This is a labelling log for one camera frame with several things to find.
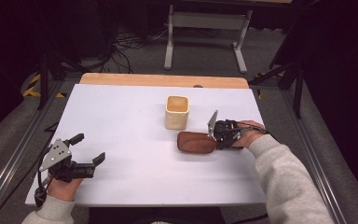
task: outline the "person's left hand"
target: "person's left hand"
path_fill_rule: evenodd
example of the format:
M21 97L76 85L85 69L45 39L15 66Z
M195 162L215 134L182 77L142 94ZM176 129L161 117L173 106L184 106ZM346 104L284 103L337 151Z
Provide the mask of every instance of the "person's left hand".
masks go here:
M48 186L48 195L67 202L73 202L75 200L76 190L81 184L83 179L73 179L67 183L55 178L51 179L51 183Z

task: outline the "human hand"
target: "human hand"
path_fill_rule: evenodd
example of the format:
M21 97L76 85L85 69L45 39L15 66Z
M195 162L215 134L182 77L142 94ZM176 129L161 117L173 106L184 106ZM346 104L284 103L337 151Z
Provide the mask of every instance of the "human hand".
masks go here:
M257 123L253 120L242 120L238 122L238 126L240 127L249 127L250 125L254 125L263 129L266 129L264 125ZM264 133L261 133L257 130L246 131L241 134L241 138L238 139L232 146L233 147L246 147L249 146L254 142L255 139L263 136Z
M76 190L82 181L83 179L73 179L71 182L67 183L52 178L51 183L48 186L48 195L63 201L73 202L75 200Z

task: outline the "gray sleeve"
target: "gray sleeve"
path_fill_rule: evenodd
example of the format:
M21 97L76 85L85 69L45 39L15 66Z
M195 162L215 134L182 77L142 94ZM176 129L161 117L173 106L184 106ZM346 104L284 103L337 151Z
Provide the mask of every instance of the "gray sleeve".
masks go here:
M271 223L334 223L310 174L289 147L263 135L249 146Z
M73 224L71 217L75 202L65 202L48 196L42 208L30 213L22 224Z

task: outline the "wire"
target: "wire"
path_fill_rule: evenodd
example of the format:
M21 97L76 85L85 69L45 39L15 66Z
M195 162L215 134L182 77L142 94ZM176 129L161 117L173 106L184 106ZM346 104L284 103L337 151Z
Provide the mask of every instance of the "wire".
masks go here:
M267 218L269 217L269 214L264 214L260 217L251 217L251 218L247 218L247 219L244 219L244 220L240 220L240 221L236 221L236 222L233 222L231 224L242 224L242 223L249 223L249 222L253 222L253 221L258 221L258 220L261 220L261 219L264 219L264 218Z
M31 167L28 169L28 171L25 173L25 175L21 178L21 180L19 181L19 183L14 187L14 189L7 195L7 197L1 202L0 204L0 211L1 209L4 207L4 205L7 203L7 201L10 199L11 196L13 196L14 192L17 190L17 188L22 184L22 182L24 181L24 179L28 176L28 174L31 173L31 171L34 169L34 166L41 161L40 158L42 158L45 155L45 151L48 148L48 144L50 143L51 139L53 138L55 132L51 133L50 137L48 138L48 141L46 142L46 144L43 146L43 149L39 152L39 154L36 157L36 160L34 160L33 164L31 165Z

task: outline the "paper cup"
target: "paper cup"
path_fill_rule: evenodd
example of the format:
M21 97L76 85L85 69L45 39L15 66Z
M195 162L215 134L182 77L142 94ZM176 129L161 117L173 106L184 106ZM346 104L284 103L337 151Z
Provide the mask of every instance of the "paper cup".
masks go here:
M189 103L185 96L168 96L165 105L165 127L173 130L186 128Z

